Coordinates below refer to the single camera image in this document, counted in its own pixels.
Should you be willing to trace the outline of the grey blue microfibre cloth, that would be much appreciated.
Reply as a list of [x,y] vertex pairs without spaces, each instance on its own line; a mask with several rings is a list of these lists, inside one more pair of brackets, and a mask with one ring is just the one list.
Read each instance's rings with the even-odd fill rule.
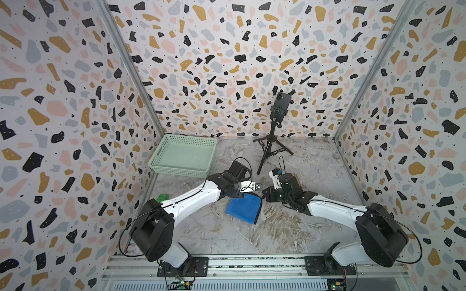
[[262,199],[246,193],[243,198],[232,198],[226,207],[226,214],[245,223],[255,225],[262,208]]

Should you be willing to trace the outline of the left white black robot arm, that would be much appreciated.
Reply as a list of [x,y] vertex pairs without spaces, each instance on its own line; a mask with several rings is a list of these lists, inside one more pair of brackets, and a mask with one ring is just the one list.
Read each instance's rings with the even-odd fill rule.
[[228,170],[208,176],[200,186],[170,200],[147,201],[141,215],[131,224],[129,235],[149,261],[162,261],[174,268],[191,263],[192,255],[174,242],[175,227],[201,208],[224,197],[243,198],[246,193],[261,189],[253,181],[252,171],[241,162],[233,161]]

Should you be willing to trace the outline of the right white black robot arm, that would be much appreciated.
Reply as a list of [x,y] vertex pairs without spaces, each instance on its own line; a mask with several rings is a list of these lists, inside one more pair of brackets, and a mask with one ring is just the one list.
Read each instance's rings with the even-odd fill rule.
[[281,202],[298,213],[325,218],[358,233],[358,242],[345,246],[334,243],[324,255],[326,264],[346,267],[372,261],[382,267],[392,267],[408,243],[400,224],[377,203],[355,206],[306,192],[293,174],[277,169],[270,171],[269,177],[273,185],[263,191],[268,202]]

